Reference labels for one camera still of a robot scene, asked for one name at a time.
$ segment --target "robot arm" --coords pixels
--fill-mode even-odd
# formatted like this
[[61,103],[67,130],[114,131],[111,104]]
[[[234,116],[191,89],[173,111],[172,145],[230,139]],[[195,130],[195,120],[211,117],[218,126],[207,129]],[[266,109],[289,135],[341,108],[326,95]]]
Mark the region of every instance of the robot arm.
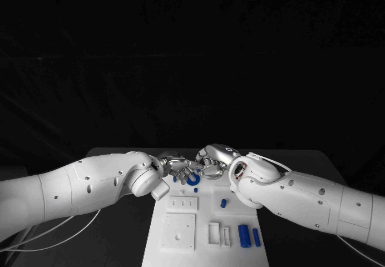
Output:
[[205,152],[211,160],[227,165],[231,190],[247,206],[256,209],[266,206],[277,216],[302,226],[352,238],[385,251],[385,197],[296,171],[283,174],[253,153],[228,159],[225,148],[234,150],[214,144]]
[[166,159],[132,151],[88,157],[45,174],[2,181],[0,242],[45,221],[103,209],[124,195],[152,192],[160,200],[169,193],[162,179],[166,165]]

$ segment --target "black background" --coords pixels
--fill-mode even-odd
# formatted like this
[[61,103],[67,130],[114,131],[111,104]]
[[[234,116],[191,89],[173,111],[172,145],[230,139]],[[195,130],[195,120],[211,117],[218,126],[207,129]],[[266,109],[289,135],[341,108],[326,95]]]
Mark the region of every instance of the black background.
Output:
[[309,149],[385,195],[384,2],[60,4],[2,20],[2,165],[42,173],[93,147]]

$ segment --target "silver robot hand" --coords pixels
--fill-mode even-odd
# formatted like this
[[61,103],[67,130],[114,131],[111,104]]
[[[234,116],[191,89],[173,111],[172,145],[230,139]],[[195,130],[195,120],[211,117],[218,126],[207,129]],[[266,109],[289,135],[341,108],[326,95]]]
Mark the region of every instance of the silver robot hand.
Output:
[[163,177],[169,174],[176,176],[184,185],[189,178],[195,182],[194,171],[204,168],[204,165],[199,162],[188,160],[176,151],[163,152],[158,158],[166,162]]
[[241,156],[240,152],[227,145],[212,144],[201,149],[197,162],[204,159],[205,167],[201,176],[210,180],[220,179],[230,169],[233,161]]

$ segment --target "white board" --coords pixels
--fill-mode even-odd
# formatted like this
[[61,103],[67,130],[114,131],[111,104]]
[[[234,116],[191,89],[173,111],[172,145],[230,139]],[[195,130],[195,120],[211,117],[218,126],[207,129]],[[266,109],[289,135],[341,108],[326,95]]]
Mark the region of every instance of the white board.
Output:
[[[165,196],[163,199],[155,204],[153,220],[142,267],[269,267],[267,252],[263,242],[263,230],[260,229],[257,210],[243,206],[241,210],[237,210],[237,206],[240,205],[241,201],[238,200],[235,193],[231,192],[230,180],[225,178],[218,180],[201,179],[201,183],[197,186],[191,186],[188,184],[182,185],[179,181],[173,182],[173,177],[171,175],[163,179],[171,186],[171,192],[168,196]],[[197,197],[197,210],[194,202],[192,208],[191,202],[185,202],[189,204],[188,207],[175,203],[173,209],[172,199],[184,200],[176,197]],[[224,197],[228,199],[228,211],[225,211],[227,208],[221,208],[221,200]],[[178,251],[173,250],[173,248],[169,250],[160,249],[162,238],[165,236],[165,219],[168,214],[195,214],[194,250],[189,250],[188,248]],[[220,224],[220,247],[210,245],[210,223]],[[240,243],[238,225],[241,224],[248,225],[251,235],[253,247],[247,249],[241,247]],[[231,244],[230,246],[225,244],[224,240],[224,228],[230,229],[230,232],[227,232],[225,229],[225,232],[230,233],[230,236],[227,236]],[[259,229],[261,247],[256,246],[253,228]],[[172,234],[169,234],[171,240],[172,237],[175,238],[178,235],[175,233],[176,232],[173,231]]]

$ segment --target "table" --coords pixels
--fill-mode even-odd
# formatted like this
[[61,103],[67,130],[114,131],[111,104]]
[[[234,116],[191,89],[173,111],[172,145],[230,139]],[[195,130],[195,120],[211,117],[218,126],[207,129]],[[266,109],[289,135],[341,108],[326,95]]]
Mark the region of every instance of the table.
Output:
[[[166,150],[176,150],[186,158],[194,159],[201,149],[94,148],[87,157],[127,153],[133,150],[156,156]],[[238,151],[243,155],[254,152],[293,170],[346,185],[329,158],[321,151],[259,149],[238,149]],[[101,210],[96,221],[74,239],[52,249],[22,253],[15,266],[142,266],[153,206],[155,200],[150,194],[143,197],[124,196],[114,205]],[[25,249],[45,248],[61,242],[83,229],[94,214],[96,212],[74,217],[52,233],[32,241]],[[377,266],[335,235],[299,226],[276,216],[266,207],[259,210],[259,219],[270,267]],[[64,218],[41,224],[36,235],[62,221]],[[352,239],[346,240],[375,260],[385,258],[384,251]]]

